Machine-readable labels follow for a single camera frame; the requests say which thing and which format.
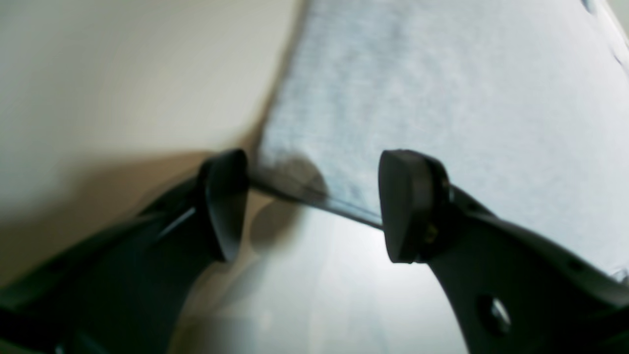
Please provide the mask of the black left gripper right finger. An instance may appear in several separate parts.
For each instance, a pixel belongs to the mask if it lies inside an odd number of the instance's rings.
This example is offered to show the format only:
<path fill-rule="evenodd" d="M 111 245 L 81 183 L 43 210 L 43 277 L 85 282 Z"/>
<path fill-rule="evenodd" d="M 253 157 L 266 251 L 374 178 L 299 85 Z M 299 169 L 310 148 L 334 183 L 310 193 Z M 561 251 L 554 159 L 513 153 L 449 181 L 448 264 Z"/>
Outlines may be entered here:
<path fill-rule="evenodd" d="M 626 354 L 628 288 L 450 183 L 440 161 L 385 150 L 387 254 L 427 264 L 471 354 Z"/>

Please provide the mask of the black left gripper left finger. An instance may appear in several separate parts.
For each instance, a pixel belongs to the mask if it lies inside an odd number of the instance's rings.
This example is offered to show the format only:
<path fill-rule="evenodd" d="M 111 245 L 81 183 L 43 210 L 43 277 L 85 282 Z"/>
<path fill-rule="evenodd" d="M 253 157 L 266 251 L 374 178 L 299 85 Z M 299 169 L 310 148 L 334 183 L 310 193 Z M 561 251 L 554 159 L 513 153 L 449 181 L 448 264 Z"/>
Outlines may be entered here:
<path fill-rule="evenodd" d="M 1 340 L 39 354 L 164 354 L 200 274 L 236 258 L 248 159 L 232 149 L 139 215 L 1 291 Z"/>

